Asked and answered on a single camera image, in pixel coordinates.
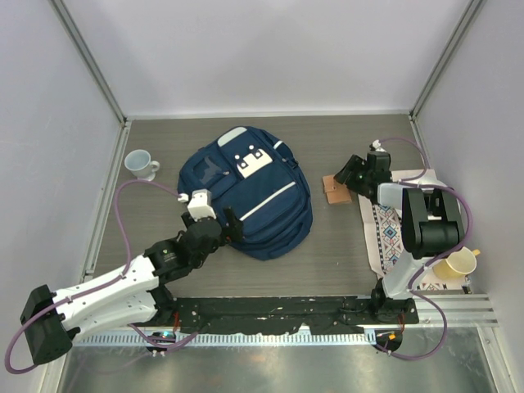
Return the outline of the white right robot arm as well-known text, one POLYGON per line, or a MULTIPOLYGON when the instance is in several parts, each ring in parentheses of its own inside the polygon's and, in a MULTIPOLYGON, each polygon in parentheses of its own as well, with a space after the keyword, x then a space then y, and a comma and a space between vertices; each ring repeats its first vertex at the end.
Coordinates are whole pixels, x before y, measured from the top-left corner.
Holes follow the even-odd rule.
POLYGON ((334 179, 374 205, 401 211, 403 252, 392 270, 371 292, 366 312, 379 323, 389 323, 413 312, 413 289, 435 261, 462 248, 468 226, 459 194, 440 184, 392 180, 391 155, 369 151, 352 155, 334 179))

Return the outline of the navy blue student backpack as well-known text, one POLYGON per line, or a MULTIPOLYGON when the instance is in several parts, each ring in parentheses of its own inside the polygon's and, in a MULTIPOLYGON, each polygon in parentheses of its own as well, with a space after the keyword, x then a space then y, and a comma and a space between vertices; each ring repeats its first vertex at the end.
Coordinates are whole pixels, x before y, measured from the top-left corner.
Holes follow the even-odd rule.
POLYGON ((242 224, 236 250, 258 260, 277 259, 309 235, 313 209, 309 184, 289 146, 266 130, 237 126, 190 156, 177 191, 210 192, 217 220, 232 209, 242 224))

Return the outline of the tan leather wallet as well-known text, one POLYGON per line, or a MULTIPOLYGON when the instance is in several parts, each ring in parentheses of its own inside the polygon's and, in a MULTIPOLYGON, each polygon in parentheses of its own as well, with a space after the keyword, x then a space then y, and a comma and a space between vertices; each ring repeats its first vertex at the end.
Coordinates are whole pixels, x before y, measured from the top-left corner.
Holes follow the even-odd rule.
POLYGON ((352 202, 348 188, 339 184, 334 179, 333 174, 323 176, 323 192, 329 205, 350 204, 352 202))

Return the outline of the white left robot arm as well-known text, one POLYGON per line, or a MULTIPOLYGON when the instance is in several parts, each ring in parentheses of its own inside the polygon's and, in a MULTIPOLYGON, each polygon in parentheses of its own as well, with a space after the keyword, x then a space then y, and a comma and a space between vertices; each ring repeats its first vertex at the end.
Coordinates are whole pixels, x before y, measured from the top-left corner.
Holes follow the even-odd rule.
POLYGON ((219 247, 243 239, 243 222, 230 207, 223 213, 225 224, 183 214, 186 230, 90 282, 57 291, 47 285, 33 289, 20 316, 33 363, 50 363, 75 342, 108 328, 148 322, 168 325, 174 299, 167 283, 199 269, 219 247))

